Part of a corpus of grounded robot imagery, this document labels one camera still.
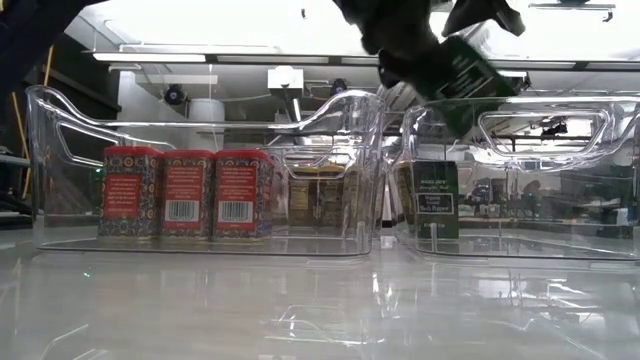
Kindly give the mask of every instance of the white label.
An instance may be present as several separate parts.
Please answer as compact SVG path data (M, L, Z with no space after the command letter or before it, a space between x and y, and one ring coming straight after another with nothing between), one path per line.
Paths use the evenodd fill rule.
M253 202L220 201L218 221L227 223L252 223Z
M199 201L167 200L164 216L167 221L197 222L199 212Z

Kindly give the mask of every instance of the red tea tin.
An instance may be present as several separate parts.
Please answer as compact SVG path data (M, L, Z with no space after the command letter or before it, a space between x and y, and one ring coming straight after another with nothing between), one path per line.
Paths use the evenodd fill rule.
M274 164L260 150L216 154L214 240L259 239L271 235Z
M162 240L210 239L215 158L208 150L165 152Z
M163 153L151 147L105 149L99 239L152 240L159 235Z

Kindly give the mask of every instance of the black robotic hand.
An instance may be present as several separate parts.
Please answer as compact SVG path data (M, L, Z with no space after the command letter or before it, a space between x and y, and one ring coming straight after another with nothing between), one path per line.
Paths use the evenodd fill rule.
M382 84L392 87L399 81L416 84L424 79L424 67L446 71L439 63L440 44L429 26L433 6L451 0L333 0L345 19L362 32L362 45L380 58ZM520 35L524 25L520 14L506 0L458 0L442 33L451 35L473 24L493 19L503 29Z

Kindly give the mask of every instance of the clear plastic bin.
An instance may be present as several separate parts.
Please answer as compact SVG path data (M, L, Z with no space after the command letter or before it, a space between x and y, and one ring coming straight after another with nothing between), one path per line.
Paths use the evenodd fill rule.
M374 95L348 91L277 124L96 120L54 89L27 93L39 248L360 255L379 234L386 105ZM263 146L214 156L157 136L194 132ZM79 136L100 156L78 155Z
M446 255L637 260L639 102L516 97L410 109L389 177L399 239Z

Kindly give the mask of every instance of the white cylindrical tank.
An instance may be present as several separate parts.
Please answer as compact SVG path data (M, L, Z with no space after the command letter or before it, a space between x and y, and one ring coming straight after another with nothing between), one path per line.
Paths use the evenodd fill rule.
M191 122L224 122L224 104L215 99L192 99L189 104L189 121ZM188 131L187 147L189 149L206 149L220 151L223 149L224 135L213 135L211 129L200 128Z

